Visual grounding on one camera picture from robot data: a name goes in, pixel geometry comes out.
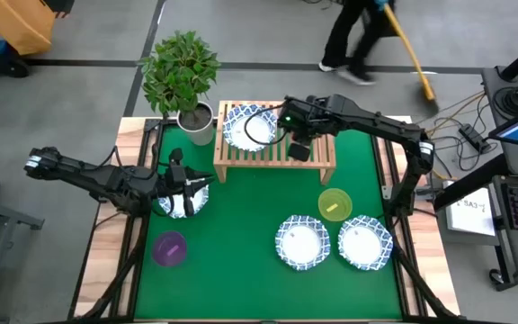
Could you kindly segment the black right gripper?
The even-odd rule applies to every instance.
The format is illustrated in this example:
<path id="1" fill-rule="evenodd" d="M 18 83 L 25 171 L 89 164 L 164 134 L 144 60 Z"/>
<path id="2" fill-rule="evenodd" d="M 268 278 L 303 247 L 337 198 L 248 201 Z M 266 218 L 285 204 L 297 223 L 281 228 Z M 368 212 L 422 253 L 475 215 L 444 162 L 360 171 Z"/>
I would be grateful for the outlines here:
<path id="1" fill-rule="evenodd" d="M 296 126 L 292 127 L 292 138 L 296 142 L 289 145 L 288 156 L 300 162 L 307 162 L 311 150 L 300 144 L 309 144 L 313 139 L 327 134 L 326 127 L 330 123 L 330 114 L 326 110 L 326 98 L 315 95 L 309 95 L 305 100 L 293 98 L 290 106 L 298 121 Z"/>

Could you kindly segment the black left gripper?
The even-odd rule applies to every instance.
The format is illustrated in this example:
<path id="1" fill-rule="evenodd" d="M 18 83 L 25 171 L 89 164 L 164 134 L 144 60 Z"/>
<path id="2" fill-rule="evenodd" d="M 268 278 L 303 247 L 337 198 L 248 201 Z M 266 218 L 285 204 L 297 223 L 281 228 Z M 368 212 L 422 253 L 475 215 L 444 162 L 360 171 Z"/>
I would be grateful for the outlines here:
<path id="1" fill-rule="evenodd" d="M 194 215 L 192 198 L 195 191 L 189 183 L 203 182 L 206 185 L 215 181 L 212 173 L 197 171 L 189 166 L 184 166 L 181 161 L 183 152 L 180 148 L 174 148 L 169 155 L 169 162 L 164 172 L 164 193 L 168 196 L 183 195 L 183 210 L 187 217 Z"/>

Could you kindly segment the blue patterned paper bowl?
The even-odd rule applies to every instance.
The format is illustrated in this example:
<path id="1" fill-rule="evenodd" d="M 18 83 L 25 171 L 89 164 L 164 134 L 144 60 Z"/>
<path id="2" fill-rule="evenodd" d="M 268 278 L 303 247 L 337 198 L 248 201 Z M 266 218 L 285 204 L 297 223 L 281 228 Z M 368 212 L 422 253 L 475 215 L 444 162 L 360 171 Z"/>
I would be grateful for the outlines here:
<path id="1" fill-rule="evenodd" d="M 330 255 L 325 225 L 308 215 L 291 215 L 279 226 L 274 241 L 280 259 L 296 271 L 308 271 Z"/>
<path id="2" fill-rule="evenodd" d="M 193 213 L 198 213 L 209 200 L 209 186 L 201 188 L 191 198 Z M 187 218 L 186 211 L 183 207 L 183 196 L 176 194 L 171 197 L 164 197 L 158 199 L 159 206 L 165 212 L 167 216 L 172 219 L 184 219 Z"/>
<path id="3" fill-rule="evenodd" d="M 339 254 L 362 271 L 378 271 L 390 260 L 393 238 L 375 218 L 360 215 L 346 220 L 338 234 Z"/>
<path id="4" fill-rule="evenodd" d="M 275 139 L 277 116 L 256 104 L 239 105 L 228 111 L 223 122 L 227 144 L 245 151 L 259 151 Z"/>

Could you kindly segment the purple plastic bowl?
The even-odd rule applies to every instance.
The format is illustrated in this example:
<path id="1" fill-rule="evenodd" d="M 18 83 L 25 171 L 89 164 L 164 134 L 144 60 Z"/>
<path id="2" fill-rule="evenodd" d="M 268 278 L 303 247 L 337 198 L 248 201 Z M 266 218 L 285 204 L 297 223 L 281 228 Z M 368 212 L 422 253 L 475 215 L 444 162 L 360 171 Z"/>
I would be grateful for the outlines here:
<path id="1" fill-rule="evenodd" d="M 153 260 L 160 266 L 180 265 L 186 258 L 187 244 L 178 231 L 165 231 L 159 235 L 151 249 Z"/>

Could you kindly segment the slatted wooden shelf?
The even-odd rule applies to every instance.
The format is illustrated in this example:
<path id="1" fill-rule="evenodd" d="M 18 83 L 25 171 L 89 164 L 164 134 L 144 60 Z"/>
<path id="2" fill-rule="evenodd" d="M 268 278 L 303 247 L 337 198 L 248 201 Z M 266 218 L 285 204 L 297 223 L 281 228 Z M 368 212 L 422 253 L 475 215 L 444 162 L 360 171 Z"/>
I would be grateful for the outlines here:
<path id="1" fill-rule="evenodd" d="M 336 169 L 335 138 L 324 135 L 314 139 L 310 144 L 310 157 L 307 162 L 295 160 L 289 156 L 291 144 L 290 135 L 272 146 L 267 146 L 256 152 L 245 151 L 228 143 L 227 133 L 228 114 L 242 105 L 255 104 L 260 108 L 271 108 L 281 104 L 279 101 L 220 101 L 216 139 L 214 144 L 213 166 L 219 181 L 225 183 L 227 171 L 231 167 L 261 167 L 261 168 L 295 168 L 318 169 L 320 183 L 327 185 Z"/>

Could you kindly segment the yellow-green plastic bowl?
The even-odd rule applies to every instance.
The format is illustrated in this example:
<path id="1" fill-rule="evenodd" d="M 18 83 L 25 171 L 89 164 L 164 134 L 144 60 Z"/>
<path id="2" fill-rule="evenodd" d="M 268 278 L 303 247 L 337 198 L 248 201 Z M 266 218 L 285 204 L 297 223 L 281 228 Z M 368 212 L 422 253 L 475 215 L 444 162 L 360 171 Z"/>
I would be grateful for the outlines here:
<path id="1" fill-rule="evenodd" d="M 353 202 L 347 192 L 338 188 L 326 189 L 317 199 L 319 213 L 328 221 L 344 221 L 353 211 Z"/>

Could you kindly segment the green plant in white pot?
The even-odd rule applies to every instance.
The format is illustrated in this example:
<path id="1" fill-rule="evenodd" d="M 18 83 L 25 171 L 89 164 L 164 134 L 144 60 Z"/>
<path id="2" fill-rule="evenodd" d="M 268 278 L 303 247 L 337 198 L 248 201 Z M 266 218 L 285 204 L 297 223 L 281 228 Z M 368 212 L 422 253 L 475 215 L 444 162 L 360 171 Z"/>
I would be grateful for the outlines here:
<path id="1" fill-rule="evenodd" d="M 216 83 L 218 54 L 195 31 L 176 31 L 161 40 L 139 62 L 142 89 L 150 108 L 180 129 L 198 146 L 213 138 L 214 112 L 200 100 Z"/>

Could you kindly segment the green table mat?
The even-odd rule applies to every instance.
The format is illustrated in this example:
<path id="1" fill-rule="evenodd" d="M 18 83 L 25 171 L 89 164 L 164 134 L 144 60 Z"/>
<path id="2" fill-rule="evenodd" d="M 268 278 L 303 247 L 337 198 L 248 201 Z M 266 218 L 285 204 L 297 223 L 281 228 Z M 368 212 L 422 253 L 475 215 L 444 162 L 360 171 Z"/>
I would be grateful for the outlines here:
<path id="1" fill-rule="evenodd" d="M 135 316 L 139 320 L 397 320 L 402 310 L 391 265 L 362 271 L 332 248 L 305 272 L 286 265 L 275 234 L 292 215 L 319 217 L 323 192 L 315 169 L 233 168 L 194 216 L 176 220 L 155 210 L 153 247 L 174 230 L 187 244 L 180 265 L 145 255 Z"/>

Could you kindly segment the person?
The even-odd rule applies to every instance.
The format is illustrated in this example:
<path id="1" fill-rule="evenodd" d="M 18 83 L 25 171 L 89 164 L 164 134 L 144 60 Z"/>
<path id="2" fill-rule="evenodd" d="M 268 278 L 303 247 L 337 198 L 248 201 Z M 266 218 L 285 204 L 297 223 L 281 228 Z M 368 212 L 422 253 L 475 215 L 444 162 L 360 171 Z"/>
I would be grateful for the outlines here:
<path id="1" fill-rule="evenodd" d="M 369 72 L 366 58 L 390 25 L 389 18 L 384 14 L 385 6 L 394 8 L 395 2 L 396 0 L 344 0 L 343 8 L 330 32 L 324 56 L 318 63 L 318 68 L 323 72 L 340 69 L 338 74 L 341 77 L 357 85 L 374 85 L 375 78 Z M 347 58 L 349 34 L 364 10 L 369 14 L 369 24 L 364 28 L 352 56 Z"/>

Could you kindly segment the yellow broom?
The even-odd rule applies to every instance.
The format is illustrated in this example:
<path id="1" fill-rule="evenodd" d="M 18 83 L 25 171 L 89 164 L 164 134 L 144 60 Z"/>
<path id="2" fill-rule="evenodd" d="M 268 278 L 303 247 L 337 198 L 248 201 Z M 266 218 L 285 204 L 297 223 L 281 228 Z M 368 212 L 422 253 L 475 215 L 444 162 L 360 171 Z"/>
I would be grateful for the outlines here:
<path id="1" fill-rule="evenodd" d="M 435 92 L 431 86 L 431 83 L 429 79 L 427 78 L 427 75 L 424 73 L 421 64 L 418 60 L 418 57 L 415 54 L 414 49 L 412 48 L 412 45 L 404 33 L 402 27 L 400 26 L 399 21 L 397 20 L 397 17 L 395 16 L 395 13 L 393 12 L 393 9 L 391 8 L 389 3 L 385 3 L 383 5 L 383 12 L 387 16 L 388 21 L 395 31 L 396 35 L 401 39 L 406 52 L 412 62 L 412 65 L 415 69 L 415 72 L 420 80 L 420 86 L 421 86 L 421 94 L 423 98 L 426 101 L 427 107 L 431 109 L 432 111 L 438 110 L 438 104 L 436 103 L 436 96 Z"/>

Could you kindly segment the black power strip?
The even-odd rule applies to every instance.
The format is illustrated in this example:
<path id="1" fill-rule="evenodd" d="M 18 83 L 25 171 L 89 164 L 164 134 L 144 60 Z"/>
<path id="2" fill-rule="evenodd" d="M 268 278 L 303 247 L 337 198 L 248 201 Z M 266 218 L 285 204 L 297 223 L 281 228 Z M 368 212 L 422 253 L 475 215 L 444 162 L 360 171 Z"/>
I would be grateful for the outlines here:
<path id="1" fill-rule="evenodd" d="M 475 130 L 475 128 L 469 124 L 463 124 L 459 127 L 459 134 L 473 147 L 477 153 L 487 153 L 491 146 L 487 143 L 487 140 Z"/>

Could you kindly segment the white paper sheet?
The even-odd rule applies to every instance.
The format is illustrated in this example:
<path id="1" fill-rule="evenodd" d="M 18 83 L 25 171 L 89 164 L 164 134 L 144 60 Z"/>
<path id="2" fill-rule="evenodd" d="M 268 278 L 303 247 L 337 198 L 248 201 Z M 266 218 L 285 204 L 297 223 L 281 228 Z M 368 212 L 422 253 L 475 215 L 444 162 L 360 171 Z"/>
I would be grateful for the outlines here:
<path id="1" fill-rule="evenodd" d="M 494 237 L 493 214 L 488 199 L 465 197 L 445 208 L 449 230 Z"/>

